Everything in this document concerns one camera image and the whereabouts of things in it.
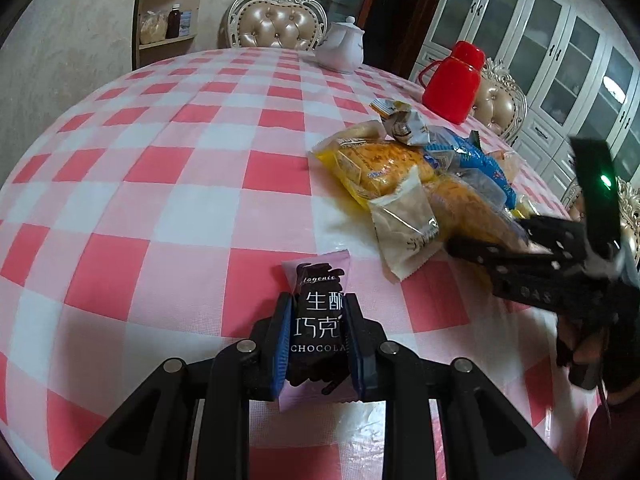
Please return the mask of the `blue snack packet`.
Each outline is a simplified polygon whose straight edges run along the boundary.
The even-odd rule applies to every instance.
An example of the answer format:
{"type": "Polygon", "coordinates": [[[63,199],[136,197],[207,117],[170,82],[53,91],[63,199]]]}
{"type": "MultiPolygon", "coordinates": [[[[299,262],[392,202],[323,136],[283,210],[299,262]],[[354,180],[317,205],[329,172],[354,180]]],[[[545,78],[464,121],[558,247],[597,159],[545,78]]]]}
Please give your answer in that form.
{"type": "Polygon", "coordinates": [[[503,198],[499,200],[499,207],[513,209],[516,205],[516,193],[510,185],[506,174],[489,155],[486,155],[469,139],[462,138],[445,127],[428,127],[425,153],[438,162],[439,168],[452,172],[468,174],[477,170],[485,178],[497,185],[503,198]]]}

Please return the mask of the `beige small cake packet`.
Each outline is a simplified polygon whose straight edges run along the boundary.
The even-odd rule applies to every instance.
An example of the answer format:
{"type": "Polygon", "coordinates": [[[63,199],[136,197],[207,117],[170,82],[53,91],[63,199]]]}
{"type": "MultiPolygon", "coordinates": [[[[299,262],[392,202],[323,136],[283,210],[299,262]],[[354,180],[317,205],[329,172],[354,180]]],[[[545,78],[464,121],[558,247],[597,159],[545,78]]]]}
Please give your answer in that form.
{"type": "Polygon", "coordinates": [[[368,203],[378,248],[399,281],[416,273],[442,248],[439,223],[413,166],[393,193],[368,203]]]}

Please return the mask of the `black chocolate snack packet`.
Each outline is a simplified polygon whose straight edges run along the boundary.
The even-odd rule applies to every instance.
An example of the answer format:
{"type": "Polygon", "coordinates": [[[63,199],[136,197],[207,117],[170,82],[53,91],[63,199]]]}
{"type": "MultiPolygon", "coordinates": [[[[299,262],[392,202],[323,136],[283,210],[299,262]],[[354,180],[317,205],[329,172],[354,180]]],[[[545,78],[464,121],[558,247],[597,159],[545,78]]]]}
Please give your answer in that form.
{"type": "Polygon", "coordinates": [[[282,270],[294,304],[288,371],[278,400],[280,410],[356,401],[342,327],[349,252],[339,250],[288,260],[282,263],[282,270]]]}

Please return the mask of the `white yellow snack packet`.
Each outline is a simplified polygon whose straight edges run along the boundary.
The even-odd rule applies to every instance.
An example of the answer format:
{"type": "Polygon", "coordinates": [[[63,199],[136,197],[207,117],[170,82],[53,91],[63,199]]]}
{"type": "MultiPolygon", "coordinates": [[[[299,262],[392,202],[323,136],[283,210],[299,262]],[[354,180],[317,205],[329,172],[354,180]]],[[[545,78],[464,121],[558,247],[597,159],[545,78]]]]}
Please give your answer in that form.
{"type": "Polygon", "coordinates": [[[386,133],[409,146],[427,146],[431,135],[420,114],[408,103],[374,99],[370,107],[381,117],[386,133]]]}

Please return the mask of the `meat floss bread yellow pack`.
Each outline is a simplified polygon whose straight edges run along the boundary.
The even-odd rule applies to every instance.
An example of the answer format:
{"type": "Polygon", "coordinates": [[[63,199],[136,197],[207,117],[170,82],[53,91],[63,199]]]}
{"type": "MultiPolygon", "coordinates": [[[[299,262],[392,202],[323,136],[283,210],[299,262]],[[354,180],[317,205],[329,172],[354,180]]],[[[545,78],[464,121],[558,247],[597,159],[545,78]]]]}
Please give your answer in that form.
{"type": "Polygon", "coordinates": [[[420,148],[387,139],[377,120],[334,133],[316,144],[311,153],[364,209],[370,200],[392,194],[413,167],[418,168],[421,183],[436,177],[420,148]]]}

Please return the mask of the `beige tufted chair right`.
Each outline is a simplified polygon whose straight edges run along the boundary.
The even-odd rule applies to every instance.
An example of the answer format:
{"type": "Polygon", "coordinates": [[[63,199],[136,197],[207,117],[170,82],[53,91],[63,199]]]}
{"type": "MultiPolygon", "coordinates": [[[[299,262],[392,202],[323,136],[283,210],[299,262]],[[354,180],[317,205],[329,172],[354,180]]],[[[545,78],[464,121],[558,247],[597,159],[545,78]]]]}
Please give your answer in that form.
{"type": "Polygon", "coordinates": [[[526,95],[501,61],[486,58],[480,76],[470,115],[512,145],[527,116],[526,95]]]}

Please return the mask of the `beige tufted chair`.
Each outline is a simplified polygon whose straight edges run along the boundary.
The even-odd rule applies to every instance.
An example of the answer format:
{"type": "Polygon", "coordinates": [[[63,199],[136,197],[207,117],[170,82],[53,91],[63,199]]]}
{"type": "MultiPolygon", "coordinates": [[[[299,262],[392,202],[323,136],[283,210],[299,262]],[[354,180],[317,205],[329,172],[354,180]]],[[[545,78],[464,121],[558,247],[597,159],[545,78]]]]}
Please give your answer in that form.
{"type": "Polygon", "coordinates": [[[224,33],[232,48],[311,51],[328,26],[326,11],[317,0],[234,0],[224,33]]]}
{"type": "Polygon", "coordinates": [[[470,115],[512,145],[527,116],[526,95],[501,61],[486,58],[480,76],[470,115]]]}

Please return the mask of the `white glass door cabinet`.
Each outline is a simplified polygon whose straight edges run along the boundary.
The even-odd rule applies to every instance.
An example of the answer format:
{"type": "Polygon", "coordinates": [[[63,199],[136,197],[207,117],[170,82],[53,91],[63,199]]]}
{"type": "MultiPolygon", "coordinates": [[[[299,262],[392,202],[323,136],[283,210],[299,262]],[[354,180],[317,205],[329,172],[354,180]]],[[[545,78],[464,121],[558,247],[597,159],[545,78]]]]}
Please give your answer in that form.
{"type": "Polygon", "coordinates": [[[556,195],[574,177],[573,136],[608,142],[617,174],[639,183],[639,58],[602,0],[439,0],[410,78],[459,40],[524,92],[514,145],[556,195]]]}

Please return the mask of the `red thermos jug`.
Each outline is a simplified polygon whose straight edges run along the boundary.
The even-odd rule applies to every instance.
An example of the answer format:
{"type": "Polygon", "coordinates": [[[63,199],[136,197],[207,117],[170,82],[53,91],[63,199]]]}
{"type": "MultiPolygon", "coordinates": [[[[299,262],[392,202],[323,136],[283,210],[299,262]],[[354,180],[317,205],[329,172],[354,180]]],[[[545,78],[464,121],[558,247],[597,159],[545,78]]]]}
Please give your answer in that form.
{"type": "Polygon", "coordinates": [[[447,122],[462,124],[472,110],[485,61],[485,53],[474,44],[458,41],[450,55],[420,71],[422,104],[447,122]]]}

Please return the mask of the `pink checkered tablecloth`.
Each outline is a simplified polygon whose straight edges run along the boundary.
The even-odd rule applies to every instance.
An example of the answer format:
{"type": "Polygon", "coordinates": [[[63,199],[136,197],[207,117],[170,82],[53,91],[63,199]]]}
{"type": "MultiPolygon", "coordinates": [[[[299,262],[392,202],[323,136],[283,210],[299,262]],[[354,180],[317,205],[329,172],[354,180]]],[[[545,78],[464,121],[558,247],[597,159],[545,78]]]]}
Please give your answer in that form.
{"type": "Polygon", "coordinates": [[[371,67],[210,50],[122,76],[50,125],[1,189],[1,433],[27,472],[54,478],[164,359],[246,337],[286,260],[341,249],[365,315],[424,358],[477,363],[578,471],[596,400],[555,366],[553,316],[444,254],[396,281],[367,211],[311,156],[373,99],[421,93],[371,67]]]}

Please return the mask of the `white ceramic teapot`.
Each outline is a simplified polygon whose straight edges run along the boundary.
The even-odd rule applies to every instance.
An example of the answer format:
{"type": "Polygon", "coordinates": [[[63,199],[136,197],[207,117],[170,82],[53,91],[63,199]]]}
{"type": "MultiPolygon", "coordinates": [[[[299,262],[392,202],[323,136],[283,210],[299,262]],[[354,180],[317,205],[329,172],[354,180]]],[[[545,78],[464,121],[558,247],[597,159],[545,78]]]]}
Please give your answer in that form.
{"type": "Polygon", "coordinates": [[[337,73],[352,73],[363,62],[363,34],[353,16],[332,23],[316,47],[318,64],[337,73]]]}

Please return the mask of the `beige tufted chair far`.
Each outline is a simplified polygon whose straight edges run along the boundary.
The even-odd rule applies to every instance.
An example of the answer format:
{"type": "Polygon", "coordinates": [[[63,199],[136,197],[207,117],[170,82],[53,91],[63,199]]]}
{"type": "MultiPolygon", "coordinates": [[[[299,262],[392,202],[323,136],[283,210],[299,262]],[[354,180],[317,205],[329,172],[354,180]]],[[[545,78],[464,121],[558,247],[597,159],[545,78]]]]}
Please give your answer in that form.
{"type": "Polygon", "coordinates": [[[317,0],[234,0],[224,33],[232,48],[311,51],[328,26],[326,11],[317,0]]]}

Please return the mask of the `bag of food on shelf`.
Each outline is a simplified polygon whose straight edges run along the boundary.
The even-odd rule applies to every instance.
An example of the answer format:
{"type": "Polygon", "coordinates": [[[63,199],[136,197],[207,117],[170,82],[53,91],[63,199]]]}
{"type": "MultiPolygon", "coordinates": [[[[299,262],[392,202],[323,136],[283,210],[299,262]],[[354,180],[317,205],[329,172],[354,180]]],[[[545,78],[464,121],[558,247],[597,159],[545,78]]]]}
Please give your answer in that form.
{"type": "Polygon", "coordinates": [[[140,22],[140,44],[156,44],[166,39],[167,14],[146,11],[140,22]]]}

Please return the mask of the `dark bottle on shelf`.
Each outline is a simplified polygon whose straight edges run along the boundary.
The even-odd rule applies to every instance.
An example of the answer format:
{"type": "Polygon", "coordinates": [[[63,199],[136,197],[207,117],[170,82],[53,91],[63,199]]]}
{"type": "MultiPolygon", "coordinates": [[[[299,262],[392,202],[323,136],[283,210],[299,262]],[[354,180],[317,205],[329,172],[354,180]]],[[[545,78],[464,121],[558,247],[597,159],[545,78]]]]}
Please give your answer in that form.
{"type": "Polygon", "coordinates": [[[174,3],[167,15],[166,39],[175,39],[180,34],[181,12],[180,4],[174,3]]]}

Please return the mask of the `wooden corner shelf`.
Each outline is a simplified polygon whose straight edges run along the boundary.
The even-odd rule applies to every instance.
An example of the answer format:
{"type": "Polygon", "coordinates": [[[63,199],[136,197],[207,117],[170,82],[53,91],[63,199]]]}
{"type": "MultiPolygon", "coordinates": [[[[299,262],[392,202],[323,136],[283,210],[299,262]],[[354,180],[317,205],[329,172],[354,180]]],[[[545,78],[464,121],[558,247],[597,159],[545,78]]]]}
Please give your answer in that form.
{"type": "Polygon", "coordinates": [[[134,70],[187,54],[198,34],[198,11],[201,0],[134,0],[132,24],[131,66],[134,70]],[[174,3],[180,4],[180,34],[156,44],[140,44],[140,22],[146,11],[164,11],[167,15],[174,3]]]}

